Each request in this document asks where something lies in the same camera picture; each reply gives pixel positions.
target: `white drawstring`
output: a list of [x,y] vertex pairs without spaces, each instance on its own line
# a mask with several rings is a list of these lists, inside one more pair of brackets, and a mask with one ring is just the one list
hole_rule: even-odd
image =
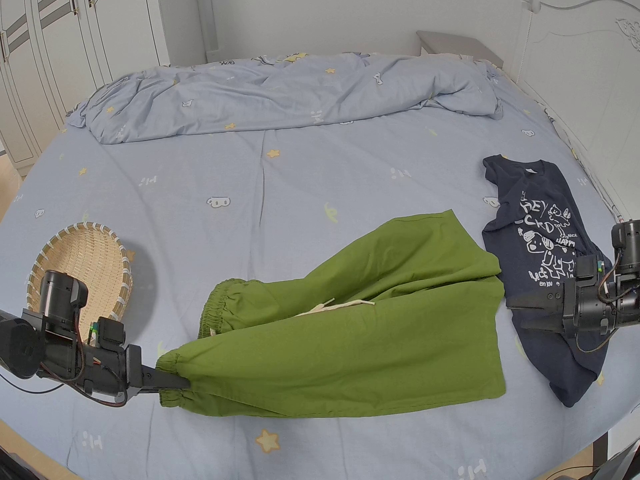
[[296,315],[296,316],[311,315],[311,313],[320,313],[320,311],[331,311],[332,309],[347,308],[350,306],[359,306],[360,304],[369,304],[370,306],[376,305],[375,302],[358,299],[358,300],[352,300],[351,302],[345,302],[344,304],[327,306],[327,304],[329,304],[330,302],[333,302],[334,300],[335,300],[335,297],[333,299],[327,300],[327,302],[325,302],[324,304],[318,304],[315,308],[311,309],[311,311],[307,311],[306,313],[300,313],[299,315]]

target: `wardrobe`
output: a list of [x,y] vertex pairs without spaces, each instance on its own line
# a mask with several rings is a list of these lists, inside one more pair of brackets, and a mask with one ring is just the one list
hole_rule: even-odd
[[0,0],[0,140],[21,175],[96,89],[205,62],[196,0]]

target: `nightstand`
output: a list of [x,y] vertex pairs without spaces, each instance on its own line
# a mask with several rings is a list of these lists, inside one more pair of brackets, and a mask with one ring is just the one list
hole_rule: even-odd
[[486,59],[502,68],[502,59],[477,39],[442,32],[416,32],[420,37],[422,49],[427,53],[455,53],[458,55],[471,55],[474,60]]

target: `headboard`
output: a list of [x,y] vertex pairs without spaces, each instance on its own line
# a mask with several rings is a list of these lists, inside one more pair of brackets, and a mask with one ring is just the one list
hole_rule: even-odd
[[640,218],[640,0],[523,2],[505,71],[547,108],[613,212]]

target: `pants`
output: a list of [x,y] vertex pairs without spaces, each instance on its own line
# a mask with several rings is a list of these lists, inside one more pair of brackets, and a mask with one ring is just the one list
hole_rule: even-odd
[[[199,339],[157,368],[190,380],[165,407],[210,416],[357,417],[505,393],[498,260],[453,212],[393,219],[302,279],[229,279]],[[375,302],[293,318],[316,305]]]

